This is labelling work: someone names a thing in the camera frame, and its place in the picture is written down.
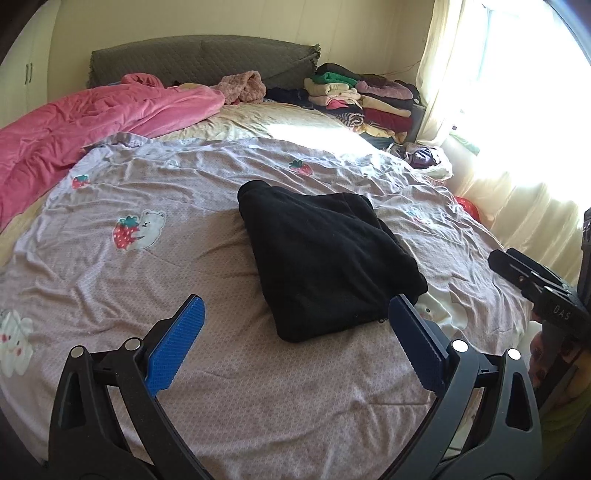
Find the cabinet door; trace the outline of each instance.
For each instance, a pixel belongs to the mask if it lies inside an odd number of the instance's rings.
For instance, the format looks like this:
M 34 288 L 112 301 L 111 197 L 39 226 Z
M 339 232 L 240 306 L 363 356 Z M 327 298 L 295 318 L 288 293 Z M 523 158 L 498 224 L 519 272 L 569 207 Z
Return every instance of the cabinet door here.
M 60 0 L 49 0 L 37 10 L 29 22 L 33 24 L 34 38 L 30 54 L 31 81 L 27 85 L 28 112 L 47 103 L 49 49 L 59 9 Z
M 0 65 L 0 127 L 27 113 L 28 65 L 34 30 L 30 21 Z

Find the bed sheet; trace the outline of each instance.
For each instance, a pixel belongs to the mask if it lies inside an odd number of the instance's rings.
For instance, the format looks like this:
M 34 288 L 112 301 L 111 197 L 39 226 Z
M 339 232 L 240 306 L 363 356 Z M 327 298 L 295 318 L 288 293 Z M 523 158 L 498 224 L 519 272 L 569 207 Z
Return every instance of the bed sheet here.
M 351 157 L 375 151 L 365 140 L 323 113 L 271 102 L 224 106 L 209 119 L 162 135 L 159 139 L 238 140 L 253 137 L 287 140 Z M 25 212 L 16 215 L 0 232 L 0 267 L 8 262 L 15 242 L 30 227 L 46 198 L 44 195 Z
M 81 175 L 88 184 L 79 187 Z M 500 245 L 446 189 L 391 155 L 351 161 L 265 138 L 121 135 L 50 193 L 0 274 L 0 309 L 18 320 L 24 352 L 0 356 L 2 408 L 33 454 L 46 457 L 51 405 L 74 345 L 117 348 L 197 293 L 206 324 L 158 398 L 216 478 L 375 479 L 393 461 L 433 395 L 387 323 L 297 345 L 278 338 L 237 210 L 238 188 L 253 179 L 367 196 L 428 279 L 425 317 L 486 352 L 516 344 L 528 303 L 486 266 Z M 442 302 L 451 311 L 431 309 Z M 142 456 L 121 399 L 113 402 Z

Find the pink fuzzy scarf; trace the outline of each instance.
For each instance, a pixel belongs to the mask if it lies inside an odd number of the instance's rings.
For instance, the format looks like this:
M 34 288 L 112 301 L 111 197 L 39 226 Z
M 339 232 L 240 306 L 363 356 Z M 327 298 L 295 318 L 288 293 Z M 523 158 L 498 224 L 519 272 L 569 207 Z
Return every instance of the pink fuzzy scarf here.
M 211 88 L 223 93 L 226 105 L 236 102 L 259 103 L 267 92 L 261 74 L 254 70 L 224 77 Z

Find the folded clothing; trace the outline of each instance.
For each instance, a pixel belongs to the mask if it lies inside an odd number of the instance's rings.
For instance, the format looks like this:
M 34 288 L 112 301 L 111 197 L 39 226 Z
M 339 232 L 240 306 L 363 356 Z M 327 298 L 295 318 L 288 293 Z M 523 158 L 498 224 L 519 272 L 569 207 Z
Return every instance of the folded clothing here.
M 331 100 L 332 102 L 337 101 L 337 102 L 342 102 L 342 100 Z M 314 107 L 316 110 L 323 112 L 323 113 L 328 113 L 329 110 L 335 110 L 335 108 L 330 108 L 328 105 L 324 106 L 324 105 L 316 105 Z M 337 110 L 339 110 L 340 113 L 343 112 L 350 112 L 350 113 L 363 113 L 363 109 L 359 106 L 359 104 L 355 104 L 355 103 L 346 103 L 344 107 L 342 108 L 338 108 Z
M 367 133 L 362 133 L 359 136 L 378 150 L 387 151 L 390 145 L 394 143 L 394 139 L 392 137 L 374 137 L 373 135 Z
M 334 93 L 345 92 L 351 88 L 351 85 L 348 83 L 318 84 L 314 83 L 312 79 L 304 79 L 304 88 L 310 95 L 319 97 L 323 95 L 332 95 Z
M 335 110 L 337 108 L 347 108 L 348 106 L 349 104 L 342 100 L 331 100 L 328 105 L 326 105 L 326 108 L 328 110 Z
M 397 98 L 392 97 L 380 97 L 375 93 L 371 92 L 364 92 L 363 93 L 366 97 L 371 97 L 379 100 L 380 102 L 387 103 L 388 105 L 393 106 L 394 108 L 400 108 L 401 110 L 413 110 L 414 102 L 412 100 L 399 100 Z
M 357 80 L 357 81 L 361 80 L 360 75 L 357 75 L 356 73 L 354 73 L 350 70 L 347 70 L 345 67 L 342 67 L 341 65 L 338 65 L 336 63 L 325 63 L 323 65 L 320 65 L 320 67 L 318 67 L 316 69 L 316 75 L 324 75 L 327 72 L 338 73 L 339 75 L 342 75 L 343 77 L 348 77 L 350 79 Z
M 405 86 L 402 86 L 396 82 L 393 82 L 392 85 L 386 85 L 384 87 L 372 87 L 361 80 L 360 82 L 357 82 L 355 88 L 357 88 L 359 93 L 373 93 L 380 97 L 397 98 L 398 100 L 413 99 L 413 93 Z
M 387 112 L 387 113 L 391 113 L 393 115 L 404 116 L 406 118 L 411 116 L 410 110 L 396 108 L 396 107 L 389 105 L 381 100 L 378 100 L 377 98 L 370 97 L 367 95 L 361 96 L 361 106 L 363 108 L 375 108 L 376 110 L 380 110 L 381 112 Z
M 331 72 L 326 72 L 322 75 L 312 75 L 311 79 L 314 83 L 318 83 L 319 85 L 325 83 L 346 83 L 351 87 L 357 85 L 357 80 L 352 79 L 350 77 L 345 77 L 344 75 L 339 75 L 338 73 Z
M 316 107 L 319 111 L 331 116 L 335 120 L 341 122 L 347 128 L 355 130 L 359 126 L 363 125 L 365 118 L 363 117 L 362 110 L 353 111 L 349 108 L 337 108 L 336 110 L 330 110 L 326 107 Z
M 361 95 L 356 93 L 355 89 L 351 89 L 351 90 L 348 90 L 347 92 L 340 92 L 338 95 L 336 95 L 336 94 L 323 95 L 321 97 L 311 96 L 311 97 L 309 97 L 309 100 L 313 104 L 321 105 L 321 106 L 328 105 L 331 102 L 331 100 L 342 100 L 345 103 L 350 103 L 353 105 L 357 105 L 358 107 L 361 107 L 361 105 L 357 101 L 360 98 L 361 98 Z
M 237 102 L 260 103 L 267 92 L 261 74 L 254 70 L 223 77 L 220 83 L 211 88 L 223 93 L 226 105 Z
M 275 100 L 281 103 L 290 103 L 308 110 L 314 109 L 314 104 L 308 100 L 308 92 L 303 88 L 295 90 L 285 90 L 283 88 L 269 88 L 265 98 Z
M 388 316 L 427 291 L 416 260 L 354 193 L 309 196 L 262 180 L 238 191 L 262 292 L 280 338 L 302 342 Z
M 407 89 L 409 89 L 413 94 L 413 102 L 416 103 L 417 105 L 421 104 L 421 93 L 418 91 L 417 87 L 415 87 L 412 83 L 406 83 L 406 82 L 403 82 L 402 80 L 396 80 L 396 83 L 399 83 L 403 87 L 406 87 Z
M 361 80 L 372 87 L 385 87 L 389 82 L 391 82 L 391 80 L 388 80 L 386 77 L 375 75 L 373 73 L 366 73 L 365 75 L 362 75 Z
M 396 143 L 403 144 L 407 137 L 407 132 L 396 133 L 393 130 L 386 130 L 374 125 L 363 123 L 355 128 L 357 134 L 368 134 L 377 138 L 393 138 Z
M 393 130 L 396 133 L 410 132 L 413 127 L 413 119 L 410 117 L 407 118 L 381 112 L 375 108 L 364 108 L 363 113 L 365 114 L 365 121 L 367 123 L 385 128 L 386 130 Z

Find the gray headboard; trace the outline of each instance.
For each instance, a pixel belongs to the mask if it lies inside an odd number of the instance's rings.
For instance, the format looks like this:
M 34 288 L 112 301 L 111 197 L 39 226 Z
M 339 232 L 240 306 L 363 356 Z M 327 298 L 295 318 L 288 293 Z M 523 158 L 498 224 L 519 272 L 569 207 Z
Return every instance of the gray headboard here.
M 215 85 L 226 75 L 257 70 L 267 88 L 302 88 L 314 74 L 320 46 L 238 35 L 187 35 L 127 43 L 92 52 L 88 87 L 118 82 L 127 73 Z

